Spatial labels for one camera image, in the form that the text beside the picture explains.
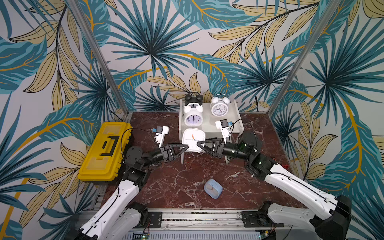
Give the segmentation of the light blue square clock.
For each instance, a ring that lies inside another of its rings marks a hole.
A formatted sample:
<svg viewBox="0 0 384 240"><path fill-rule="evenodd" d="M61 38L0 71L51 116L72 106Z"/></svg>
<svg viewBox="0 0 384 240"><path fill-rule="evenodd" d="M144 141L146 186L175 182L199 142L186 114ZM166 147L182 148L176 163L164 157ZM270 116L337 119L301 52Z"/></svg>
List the light blue square clock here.
<svg viewBox="0 0 384 240"><path fill-rule="evenodd" d="M218 199L223 187L214 179L209 179L204 185L204 191L213 199Z"/></svg>

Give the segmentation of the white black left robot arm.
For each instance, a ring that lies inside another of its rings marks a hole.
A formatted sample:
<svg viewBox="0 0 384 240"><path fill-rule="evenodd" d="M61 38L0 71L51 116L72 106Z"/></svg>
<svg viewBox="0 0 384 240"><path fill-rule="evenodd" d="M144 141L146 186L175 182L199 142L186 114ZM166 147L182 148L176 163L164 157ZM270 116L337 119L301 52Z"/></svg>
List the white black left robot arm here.
<svg viewBox="0 0 384 240"><path fill-rule="evenodd" d="M126 166L122 180L116 190L80 229L70 230L66 240L118 240L137 226L149 221L148 208L131 203L147 183L150 167L159 163L172 162L187 149L185 144L167 144L151 152L144 152L139 146L127 149L124 156Z"/></svg>

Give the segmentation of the black twin-bell alarm clock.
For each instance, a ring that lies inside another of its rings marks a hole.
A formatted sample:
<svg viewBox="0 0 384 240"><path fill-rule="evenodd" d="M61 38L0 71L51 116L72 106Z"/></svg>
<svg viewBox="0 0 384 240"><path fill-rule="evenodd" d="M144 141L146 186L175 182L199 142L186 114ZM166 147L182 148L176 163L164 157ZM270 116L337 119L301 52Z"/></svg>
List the black twin-bell alarm clock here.
<svg viewBox="0 0 384 240"><path fill-rule="evenodd" d="M185 106L187 106L188 104L202 105L204 100L203 96L198 92L189 92L185 95L184 99Z"/></svg>

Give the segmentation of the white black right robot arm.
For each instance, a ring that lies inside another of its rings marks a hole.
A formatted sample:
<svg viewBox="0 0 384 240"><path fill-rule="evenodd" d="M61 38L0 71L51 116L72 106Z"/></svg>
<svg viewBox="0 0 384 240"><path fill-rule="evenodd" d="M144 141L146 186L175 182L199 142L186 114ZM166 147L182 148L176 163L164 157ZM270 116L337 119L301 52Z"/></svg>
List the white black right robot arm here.
<svg viewBox="0 0 384 240"><path fill-rule="evenodd" d="M237 143L221 138L198 141L196 145L205 153L217 158L246 161L246 170L253 178L271 184L305 205L314 215L307 221L311 230L322 240L344 240L351 222L352 202L340 195L328 194L287 171L274 159L260 152L262 142L254 132L244 131Z"/></svg>

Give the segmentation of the white square alarm clock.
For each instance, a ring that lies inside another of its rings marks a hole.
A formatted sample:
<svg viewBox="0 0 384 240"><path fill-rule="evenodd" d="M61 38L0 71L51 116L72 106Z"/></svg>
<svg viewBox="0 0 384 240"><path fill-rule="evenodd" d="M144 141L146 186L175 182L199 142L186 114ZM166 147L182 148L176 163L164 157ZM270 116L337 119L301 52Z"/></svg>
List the white square alarm clock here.
<svg viewBox="0 0 384 240"><path fill-rule="evenodd" d="M188 145L187 152L200 153L202 149L197 146L197 142L205 140L205 132L197 128L186 129L182 136L182 144Z"/></svg>

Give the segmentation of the white twin-bell alarm clock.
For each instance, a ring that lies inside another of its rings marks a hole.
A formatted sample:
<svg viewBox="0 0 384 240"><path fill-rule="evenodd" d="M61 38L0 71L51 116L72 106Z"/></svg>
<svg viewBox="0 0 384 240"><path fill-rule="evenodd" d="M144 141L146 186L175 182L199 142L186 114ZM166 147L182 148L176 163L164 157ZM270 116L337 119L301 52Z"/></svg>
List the white twin-bell alarm clock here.
<svg viewBox="0 0 384 240"><path fill-rule="evenodd" d="M190 103L183 107L184 123L188 127L199 127L202 125L203 118L203 105L198 103Z"/></svg>

